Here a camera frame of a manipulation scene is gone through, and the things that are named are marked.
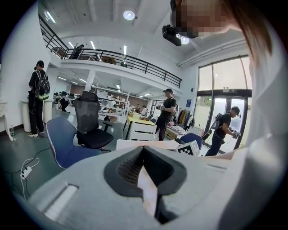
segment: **black pants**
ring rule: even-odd
[[[41,133],[44,132],[44,125],[42,120],[43,102],[32,96],[29,97],[28,107],[31,133],[37,134],[37,127]]]
[[[66,107],[69,105],[69,101],[66,101],[65,99],[61,99],[60,103],[62,105],[61,110],[63,112],[67,112]]]
[[[205,156],[216,156],[222,143],[223,143],[223,140],[219,138],[214,132],[213,137],[212,137],[211,148],[208,150]]]
[[[156,133],[159,130],[159,140],[160,141],[164,140],[168,123],[169,123],[169,121],[164,120],[162,117],[158,117],[158,120],[156,121],[156,125],[157,125]]]

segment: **black t-shirt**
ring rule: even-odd
[[[32,86],[33,88],[31,89],[32,93],[35,93],[36,90],[36,84],[39,81],[39,77],[38,77],[38,71],[34,71],[32,73],[31,79],[29,81],[29,86]],[[45,71],[44,70],[40,70],[40,74],[41,74],[41,78],[43,78],[45,76]]]
[[[165,109],[169,109],[171,107],[176,107],[176,100],[175,98],[167,98],[165,100],[165,102],[163,103]],[[161,111],[161,114],[159,117],[163,118],[164,120],[169,120],[170,119],[170,115],[171,115],[171,112],[167,112],[167,111]]]
[[[226,136],[226,133],[222,130],[222,126],[224,123],[226,123],[228,127],[230,126],[231,114],[229,112],[221,116],[220,121],[219,121],[219,128],[215,130],[215,133],[217,134],[217,136],[222,139],[224,139]]]

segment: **backpack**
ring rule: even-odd
[[[39,101],[44,101],[49,98],[50,93],[50,83],[47,80],[47,74],[44,74],[42,78],[40,71],[36,71],[38,75],[38,82],[35,82],[35,97],[38,98]]]
[[[176,104],[176,109],[173,112],[171,112],[169,121],[173,121],[174,119],[176,119],[178,114],[179,114],[179,106]]]
[[[216,129],[222,127],[222,126],[219,127],[221,117],[222,117],[222,114],[221,114],[221,113],[218,113],[218,115],[217,115],[216,118],[215,118],[214,123],[213,123],[212,126],[211,126],[211,129],[215,129],[215,130],[216,130]]]

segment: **yellow desk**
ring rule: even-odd
[[[129,135],[129,131],[130,131],[132,122],[139,123],[139,124],[155,125],[152,121],[150,121],[150,120],[141,120],[139,117],[140,117],[140,115],[138,116],[137,114],[134,114],[133,117],[127,116],[127,119],[126,119],[126,122],[125,122],[125,125],[124,125],[124,128],[123,128],[123,131],[124,131],[125,126],[126,126],[126,124],[128,122],[129,123],[129,127],[128,127],[128,130],[127,130],[127,134],[126,134],[125,140],[128,139],[128,135]]]

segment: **black metal railing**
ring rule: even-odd
[[[130,68],[135,71],[140,71],[145,74],[152,74],[180,88],[181,78],[176,75],[141,59],[124,55],[108,50],[101,49],[69,49],[66,44],[53,32],[44,19],[39,15],[40,27],[45,41],[46,47],[55,53],[59,58],[65,59],[80,59],[96,62],[105,62],[125,68]]]

